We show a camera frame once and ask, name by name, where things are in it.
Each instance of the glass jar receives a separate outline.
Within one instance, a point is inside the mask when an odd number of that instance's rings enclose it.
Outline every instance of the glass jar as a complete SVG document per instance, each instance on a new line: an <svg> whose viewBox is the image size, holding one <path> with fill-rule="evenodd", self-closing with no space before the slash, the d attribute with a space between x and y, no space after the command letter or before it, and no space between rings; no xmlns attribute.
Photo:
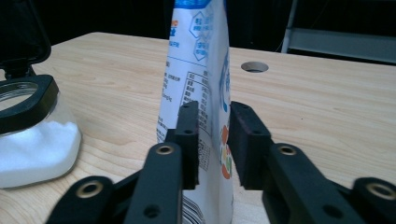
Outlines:
<svg viewBox="0 0 396 224"><path fill-rule="evenodd" d="M76 161L80 141L52 76L0 82L0 188L64 175Z"/></svg>

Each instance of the white package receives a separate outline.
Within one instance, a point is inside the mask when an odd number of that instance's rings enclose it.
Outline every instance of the white package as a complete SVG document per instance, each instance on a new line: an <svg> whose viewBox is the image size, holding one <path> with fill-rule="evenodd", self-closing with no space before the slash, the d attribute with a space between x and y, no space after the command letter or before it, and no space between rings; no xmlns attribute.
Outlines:
<svg viewBox="0 0 396 224"><path fill-rule="evenodd" d="M177 125L181 105L199 103L199 182L183 191L183 223L231 223L232 157L229 40L223 0L176 0L157 126L158 141Z"/></svg>

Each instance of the black lid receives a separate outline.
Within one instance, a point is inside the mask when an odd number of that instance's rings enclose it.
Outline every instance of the black lid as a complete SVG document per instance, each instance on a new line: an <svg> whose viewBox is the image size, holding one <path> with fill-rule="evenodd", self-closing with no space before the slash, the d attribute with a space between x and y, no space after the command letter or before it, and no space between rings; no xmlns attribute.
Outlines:
<svg viewBox="0 0 396 224"><path fill-rule="evenodd" d="M1 0L0 69L6 71L6 78L33 75L31 65L49 56L50 42L33 0Z"/></svg>
<svg viewBox="0 0 396 224"><path fill-rule="evenodd" d="M0 100L28 93L32 95L26 100L0 111L0 135L25 130L41 122L56 106L59 88L50 75L0 82Z"/></svg>

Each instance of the white powder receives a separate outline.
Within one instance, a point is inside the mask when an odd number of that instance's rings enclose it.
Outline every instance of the white powder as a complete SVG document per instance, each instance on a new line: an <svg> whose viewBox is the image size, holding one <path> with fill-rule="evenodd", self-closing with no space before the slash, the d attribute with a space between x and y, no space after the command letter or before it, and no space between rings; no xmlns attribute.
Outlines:
<svg viewBox="0 0 396 224"><path fill-rule="evenodd" d="M0 135L0 188L63 175L76 160L80 140L73 122L42 121L19 133Z"/></svg>

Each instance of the wooden table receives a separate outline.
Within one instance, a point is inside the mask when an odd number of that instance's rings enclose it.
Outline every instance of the wooden table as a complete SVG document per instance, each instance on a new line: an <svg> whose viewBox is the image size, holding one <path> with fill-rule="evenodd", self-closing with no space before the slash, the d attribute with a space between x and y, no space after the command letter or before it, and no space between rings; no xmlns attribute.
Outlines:
<svg viewBox="0 0 396 224"><path fill-rule="evenodd" d="M43 223L79 179L114 182L139 170L156 144L166 40L89 34L52 48L38 74L55 77L83 140L76 167L55 180L0 189L0 222ZM241 69L266 63L264 73ZM231 49L232 100L250 105L276 142L301 148L330 180L396 184L396 67ZM234 223L267 223L261 193L234 184Z"/></svg>

